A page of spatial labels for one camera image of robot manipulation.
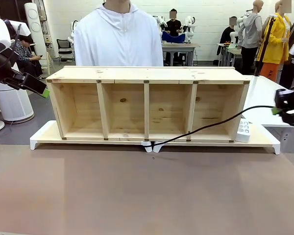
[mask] shelf compartment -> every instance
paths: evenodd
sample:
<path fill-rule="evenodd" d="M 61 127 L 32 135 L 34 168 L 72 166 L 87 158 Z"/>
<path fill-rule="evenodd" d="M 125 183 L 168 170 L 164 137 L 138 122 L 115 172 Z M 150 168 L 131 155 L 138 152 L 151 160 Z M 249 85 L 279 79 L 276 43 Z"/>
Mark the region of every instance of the shelf compartment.
<path fill-rule="evenodd" d="M 149 140 L 165 141 L 187 133 L 188 93 L 192 85 L 149 85 Z"/>
<path fill-rule="evenodd" d="M 67 140 L 103 140 L 96 84 L 49 83 L 60 135 Z"/>
<path fill-rule="evenodd" d="M 143 141 L 145 110 L 143 84 L 100 84 L 110 141 Z"/>
<path fill-rule="evenodd" d="M 193 129 L 223 121 L 242 110 L 244 91 L 248 85 L 197 86 Z M 240 118 L 199 131 L 191 136 L 193 142 L 229 142 L 236 138 Z"/>

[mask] yellow jacket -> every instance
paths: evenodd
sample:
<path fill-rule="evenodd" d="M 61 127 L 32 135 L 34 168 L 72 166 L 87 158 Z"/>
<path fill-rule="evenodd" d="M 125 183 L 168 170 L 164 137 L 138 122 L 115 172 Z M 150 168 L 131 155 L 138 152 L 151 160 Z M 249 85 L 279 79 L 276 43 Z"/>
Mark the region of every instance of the yellow jacket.
<path fill-rule="evenodd" d="M 277 18 L 275 18 L 275 22 L 273 23 L 271 33 L 269 36 L 269 43 L 268 43 L 264 60 L 263 60 L 264 63 L 281 64 L 284 61 L 287 61 L 289 58 L 289 44 L 282 42 L 282 38 L 285 37 L 286 26 L 280 14 L 276 13 L 276 15 L 277 15 Z M 284 17 L 291 27 L 291 22 L 289 18 L 287 16 L 284 16 Z M 267 37 L 268 29 L 269 29 L 269 23 L 265 31 L 264 41 Z M 257 61 L 260 60 L 260 56 L 263 51 L 263 48 L 264 48 L 264 42 L 262 43 L 260 47 Z"/>

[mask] black pole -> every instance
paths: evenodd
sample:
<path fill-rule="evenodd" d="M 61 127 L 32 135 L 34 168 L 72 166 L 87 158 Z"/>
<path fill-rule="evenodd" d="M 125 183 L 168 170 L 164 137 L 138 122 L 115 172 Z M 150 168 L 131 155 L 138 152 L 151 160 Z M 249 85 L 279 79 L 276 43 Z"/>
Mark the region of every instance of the black pole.
<path fill-rule="evenodd" d="M 264 60 L 264 56 L 265 56 L 265 53 L 266 53 L 266 49 L 267 49 L 267 46 L 269 44 L 269 37 L 270 37 L 270 33 L 271 33 L 271 30 L 272 30 L 272 26 L 273 26 L 273 23 L 275 22 L 275 19 L 274 17 L 271 17 L 270 19 L 270 22 L 269 22 L 269 29 L 268 29 L 268 33 L 267 33 L 267 36 L 266 36 L 266 39 L 265 39 L 265 42 L 264 42 L 264 48 L 261 52 L 261 56 L 260 56 L 260 59 L 259 59 L 259 64 L 258 64 L 258 67 L 255 71 L 255 74 L 254 76 L 255 77 L 259 77 L 259 74 L 260 74 L 260 71 L 263 67 L 263 60 Z"/>

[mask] person in white jacket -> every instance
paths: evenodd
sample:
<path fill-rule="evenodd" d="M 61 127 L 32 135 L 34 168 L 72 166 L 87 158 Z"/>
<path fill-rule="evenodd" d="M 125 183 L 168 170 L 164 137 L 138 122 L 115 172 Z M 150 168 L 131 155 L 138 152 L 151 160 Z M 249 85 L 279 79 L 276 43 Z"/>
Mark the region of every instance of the person in white jacket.
<path fill-rule="evenodd" d="M 77 66 L 163 66 L 156 20 L 129 0 L 107 0 L 78 23 L 74 39 Z"/>

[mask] plaid shirt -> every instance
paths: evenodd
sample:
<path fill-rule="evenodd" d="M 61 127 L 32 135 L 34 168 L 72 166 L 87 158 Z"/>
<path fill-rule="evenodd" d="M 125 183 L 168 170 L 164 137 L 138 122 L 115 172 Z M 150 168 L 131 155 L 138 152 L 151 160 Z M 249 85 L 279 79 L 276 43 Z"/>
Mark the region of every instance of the plaid shirt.
<path fill-rule="evenodd" d="M 18 53 L 19 60 L 21 61 L 29 61 L 29 59 L 33 57 L 30 51 L 22 45 L 20 40 L 16 42 L 15 52 Z"/>

